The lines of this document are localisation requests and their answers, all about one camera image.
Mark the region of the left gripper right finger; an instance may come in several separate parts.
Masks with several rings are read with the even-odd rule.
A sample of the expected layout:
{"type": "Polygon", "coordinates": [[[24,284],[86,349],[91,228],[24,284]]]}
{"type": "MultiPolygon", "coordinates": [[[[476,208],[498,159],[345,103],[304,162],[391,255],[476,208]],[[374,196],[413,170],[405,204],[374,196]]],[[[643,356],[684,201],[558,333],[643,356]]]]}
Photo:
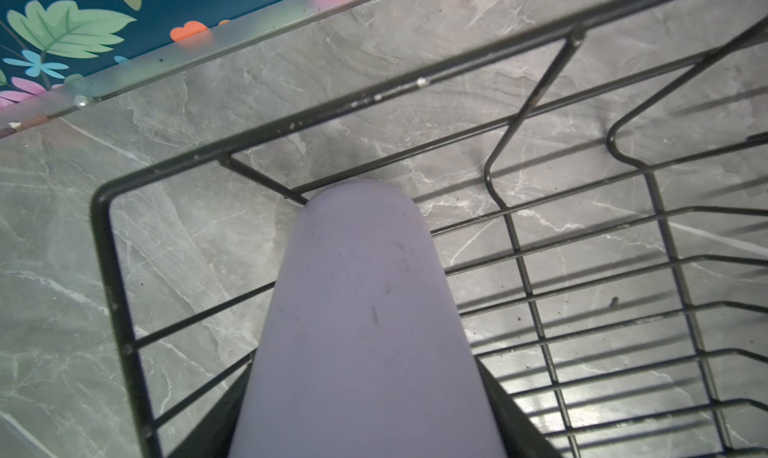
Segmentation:
{"type": "Polygon", "coordinates": [[[516,405],[481,360],[476,358],[475,362],[507,456],[561,458],[562,455],[516,405]]]}

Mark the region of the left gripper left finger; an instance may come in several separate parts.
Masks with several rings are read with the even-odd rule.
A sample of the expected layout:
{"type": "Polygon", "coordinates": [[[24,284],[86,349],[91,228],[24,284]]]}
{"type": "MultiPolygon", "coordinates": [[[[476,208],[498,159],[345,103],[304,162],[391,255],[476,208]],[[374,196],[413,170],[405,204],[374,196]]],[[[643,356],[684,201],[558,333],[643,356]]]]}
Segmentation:
{"type": "Polygon", "coordinates": [[[228,457],[251,368],[249,363],[200,423],[170,453],[170,458],[228,457]]]}

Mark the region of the lilac plastic cup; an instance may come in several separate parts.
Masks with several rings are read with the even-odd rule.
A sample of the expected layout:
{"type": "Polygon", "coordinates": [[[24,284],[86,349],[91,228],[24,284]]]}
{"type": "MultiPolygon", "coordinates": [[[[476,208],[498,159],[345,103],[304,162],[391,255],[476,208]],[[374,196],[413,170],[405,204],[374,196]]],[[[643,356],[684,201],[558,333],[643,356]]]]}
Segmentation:
{"type": "Polygon", "coordinates": [[[420,209],[374,181],[314,196],[290,233],[230,455],[504,453],[420,209]]]}

